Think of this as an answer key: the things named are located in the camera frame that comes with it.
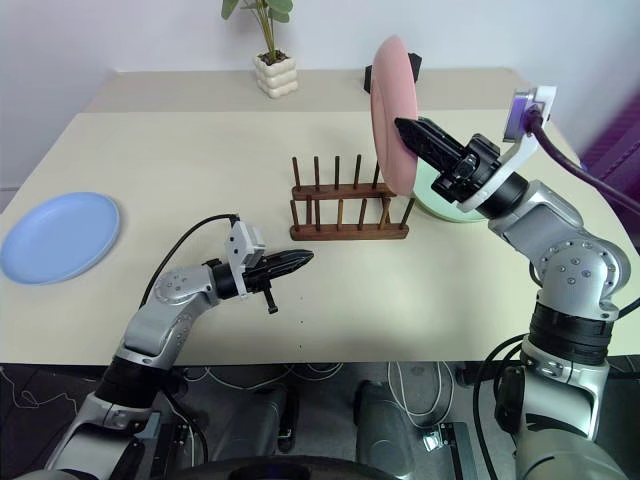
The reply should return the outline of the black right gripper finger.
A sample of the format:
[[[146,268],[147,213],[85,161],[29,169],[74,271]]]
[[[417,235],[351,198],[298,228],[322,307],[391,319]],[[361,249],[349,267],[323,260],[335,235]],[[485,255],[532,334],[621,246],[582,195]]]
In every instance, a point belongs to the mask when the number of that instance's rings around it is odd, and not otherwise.
[[[462,157],[466,153],[465,147],[445,132],[440,126],[428,118],[419,118],[419,125],[433,147],[449,156]]]
[[[449,156],[435,149],[419,125],[418,119],[397,117],[394,120],[394,125],[404,145],[438,172],[444,173],[451,170],[463,159],[463,156]]]

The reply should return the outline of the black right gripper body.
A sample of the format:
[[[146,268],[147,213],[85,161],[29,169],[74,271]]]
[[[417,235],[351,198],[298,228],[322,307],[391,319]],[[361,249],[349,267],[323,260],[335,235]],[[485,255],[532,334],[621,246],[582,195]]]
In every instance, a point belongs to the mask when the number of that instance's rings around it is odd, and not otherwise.
[[[498,168],[500,149],[482,134],[474,134],[466,153],[451,170],[440,173],[431,189],[449,203],[473,196]]]

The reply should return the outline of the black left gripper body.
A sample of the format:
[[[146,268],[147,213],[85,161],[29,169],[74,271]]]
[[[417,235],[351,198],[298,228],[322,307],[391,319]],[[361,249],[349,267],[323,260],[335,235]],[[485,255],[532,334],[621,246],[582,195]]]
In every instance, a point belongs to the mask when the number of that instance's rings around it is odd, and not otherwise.
[[[275,314],[278,307],[271,293],[272,269],[270,267],[255,267],[243,274],[244,284],[249,293],[262,293],[265,297],[268,313]]]

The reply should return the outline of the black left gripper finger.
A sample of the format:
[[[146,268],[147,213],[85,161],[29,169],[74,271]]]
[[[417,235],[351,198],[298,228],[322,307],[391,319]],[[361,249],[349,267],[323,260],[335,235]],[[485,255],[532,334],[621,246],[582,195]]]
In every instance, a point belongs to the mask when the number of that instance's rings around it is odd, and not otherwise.
[[[301,268],[313,258],[314,253],[306,249],[283,250],[263,257],[269,268]]]
[[[307,261],[265,261],[260,265],[261,276],[273,280],[299,270],[307,264]]]

